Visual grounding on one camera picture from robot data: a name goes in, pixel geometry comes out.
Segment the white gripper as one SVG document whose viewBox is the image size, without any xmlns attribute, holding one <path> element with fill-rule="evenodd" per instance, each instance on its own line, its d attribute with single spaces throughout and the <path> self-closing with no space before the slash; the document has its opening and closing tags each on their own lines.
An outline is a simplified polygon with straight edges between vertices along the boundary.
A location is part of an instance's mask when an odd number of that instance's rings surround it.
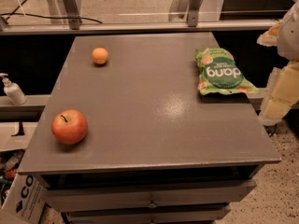
<svg viewBox="0 0 299 224">
<path fill-rule="evenodd" d="M 299 62 L 295 62 L 299 61 L 299 1 L 281 21 L 260 35 L 257 43 L 278 45 L 278 54 L 290 60 L 282 69 L 273 68 L 261 104 L 259 121 L 263 126 L 274 126 L 299 101 Z"/>
</svg>

